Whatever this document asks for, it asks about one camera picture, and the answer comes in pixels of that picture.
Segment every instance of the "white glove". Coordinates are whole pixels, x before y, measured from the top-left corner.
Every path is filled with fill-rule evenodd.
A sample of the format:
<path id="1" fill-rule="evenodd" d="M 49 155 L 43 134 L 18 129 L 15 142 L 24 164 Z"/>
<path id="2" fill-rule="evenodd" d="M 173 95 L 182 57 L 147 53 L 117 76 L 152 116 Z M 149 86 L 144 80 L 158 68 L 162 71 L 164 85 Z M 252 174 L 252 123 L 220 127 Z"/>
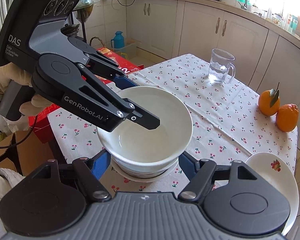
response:
<path id="1" fill-rule="evenodd" d="M 2 66 L 0 67 L 0 101 L 11 80 L 20 85 L 32 87 L 30 73 L 13 63 Z M 40 95 L 34 95 L 31 101 L 25 102 L 20 106 L 19 111 L 26 116 L 34 116 L 51 105 L 52 103 L 49 100 Z"/>

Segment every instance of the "camera lens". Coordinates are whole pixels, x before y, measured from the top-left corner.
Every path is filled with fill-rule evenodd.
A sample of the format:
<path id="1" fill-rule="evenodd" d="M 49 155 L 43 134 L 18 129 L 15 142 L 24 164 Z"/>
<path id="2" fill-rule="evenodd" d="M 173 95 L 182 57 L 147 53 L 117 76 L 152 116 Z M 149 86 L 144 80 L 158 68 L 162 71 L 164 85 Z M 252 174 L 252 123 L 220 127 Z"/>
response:
<path id="1" fill-rule="evenodd" d="M 44 10 L 44 15 L 48 15 L 49 13 L 52 12 L 53 8 L 56 6 L 58 0 L 51 0 L 48 5 L 46 6 L 45 10 Z"/>
<path id="2" fill-rule="evenodd" d="M 67 3 L 69 0 L 62 0 L 61 3 L 59 3 L 58 7 L 56 8 L 54 15 L 57 16 L 59 15 L 63 9 L 66 7 Z"/>
<path id="3" fill-rule="evenodd" d="M 65 14 L 67 14 L 72 9 L 73 4 L 74 2 L 68 4 L 67 8 L 65 9 Z"/>

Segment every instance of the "countertop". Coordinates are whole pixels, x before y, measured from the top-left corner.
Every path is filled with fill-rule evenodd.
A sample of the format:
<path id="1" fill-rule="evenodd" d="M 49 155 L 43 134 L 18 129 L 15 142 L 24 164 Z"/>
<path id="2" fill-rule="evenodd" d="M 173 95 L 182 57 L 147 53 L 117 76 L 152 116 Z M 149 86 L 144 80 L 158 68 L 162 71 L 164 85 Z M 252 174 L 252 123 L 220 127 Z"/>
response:
<path id="1" fill-rule="evenodd" d="M 294 44 L 295 46 L 297 46 L 300 49 L 300 40 L 297 37 L 293 36 L 292 34 L 286 32 L 284 29 L 278 27 L 277 25 L 274 25 L 273 23 L 259 17 L 256 14 L 253 14 L 249 11 L 245 11 L 243 9 L 234 7 L 232 5 L 228 5 L 226 3 L 213 1 L 213 0 L 181 0 L 181 1 L 193 2 L 193 3 L 198 3 L 198 4 L 214 7 L 214 8 L 229 12 L 229 13 L 236 14 L 240 17 L 246 18 L 250 21 L 260 24 L 260 25 L 266 27 L 267 29 L 277 33 L 278 35 L 280 35 L 283 38 L 285 38 L 286 40 L 290 41 L 292 44 Z"/>

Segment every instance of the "orange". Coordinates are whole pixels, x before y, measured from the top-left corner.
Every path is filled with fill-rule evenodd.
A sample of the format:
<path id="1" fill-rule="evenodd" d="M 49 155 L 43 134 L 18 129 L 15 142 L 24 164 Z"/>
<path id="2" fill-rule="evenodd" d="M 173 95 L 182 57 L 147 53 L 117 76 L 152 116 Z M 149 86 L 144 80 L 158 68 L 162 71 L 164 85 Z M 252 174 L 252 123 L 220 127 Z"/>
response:
<path id="1" fill-rule="evenodd" d="M 295 104 L 286 104 L 279 108 L 275 123 L 283 132 L 291 132 L 296 126 L 299 117 L 299 110 Z"/>
<path id="2" fill-rule="evenodd" d="M 266 90 L 261 93 L 258 100 L 258 106 L 261 111 L 266 116 L 274 115 L 280 107 L 280 98 L 270 107 L 270 102 L 273 97 L 270 96 L 270 90 Z"/>

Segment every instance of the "table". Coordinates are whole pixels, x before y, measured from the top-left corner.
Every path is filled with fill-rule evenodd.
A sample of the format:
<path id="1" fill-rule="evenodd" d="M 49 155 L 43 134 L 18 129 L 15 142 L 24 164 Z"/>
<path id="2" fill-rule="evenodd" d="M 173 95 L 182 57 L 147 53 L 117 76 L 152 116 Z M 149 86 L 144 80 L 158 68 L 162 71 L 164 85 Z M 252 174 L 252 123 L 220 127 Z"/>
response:
<path id="1" fill-rule="evenodd" d="M 207 158 L 217 164 L 232 160 L 246 161 L 257 152 L 279 156 L 294 172 L 297 153 L 297 128 L 280 131 L 275 116 L 266 117 L 258 110 L 258 94 L 234 79 L 231 84 L 217 84 L 208 78 L 209 63 L 186 54 L 135 72 L 129 77 L 139 85 L 165 89 L 180 98 L 193 119 L 193 137 L 186 151 L 196 159 Z M 113 91 L 119 91 L 113 83 Z M 92 124 L 58 109 L 48 115 L 52 131 L 68 163 L 102 149 Z M 179 166 L 160 181 L 139 183 L 118 174 L 111 165 L 100 179 L 114 194 L 120 191 L 160 192 L 176 195 L 189 182 Z M 226 182 L 216 182 L 216 187 Z"/>

